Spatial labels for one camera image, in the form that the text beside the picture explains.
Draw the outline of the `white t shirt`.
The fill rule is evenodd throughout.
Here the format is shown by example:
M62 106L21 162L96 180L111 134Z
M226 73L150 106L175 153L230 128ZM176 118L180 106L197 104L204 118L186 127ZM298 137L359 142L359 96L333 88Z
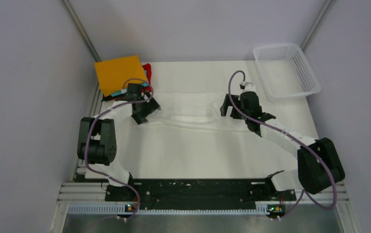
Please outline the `white t shirt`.
M225 93L158 93L154 99L161 109L147 117L147 126L166 125L197 130L248 132L242 119L220 115Z

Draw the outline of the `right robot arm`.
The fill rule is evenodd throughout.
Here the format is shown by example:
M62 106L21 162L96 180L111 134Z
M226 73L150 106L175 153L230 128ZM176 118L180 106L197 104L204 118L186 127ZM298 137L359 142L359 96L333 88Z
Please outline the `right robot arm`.
M297 168L269 175L271 181L264 187L270 200L279 199L286 190L303 189L317 194L345 179L345 172L332 140L314 139L284 126L276 117L262 110L259 98L253 91L241 95L226 94L220 115L226 116L231 108L231 118L242 119L249 131L269 140L297 160Z

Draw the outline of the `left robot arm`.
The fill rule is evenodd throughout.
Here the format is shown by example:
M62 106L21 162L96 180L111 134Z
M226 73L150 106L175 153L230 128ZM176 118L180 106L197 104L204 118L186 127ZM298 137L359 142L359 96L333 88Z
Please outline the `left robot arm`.
M127 201L135 196L135 187L129 184L130 173L116 161L116 126L128 118L138 125L145 124L147 116L161 107L153 97L153 87L147 81L136 83L135 79L129 79L121 92L122 100L96 116L81 119L77 156L90 172L118 186L117 195Z

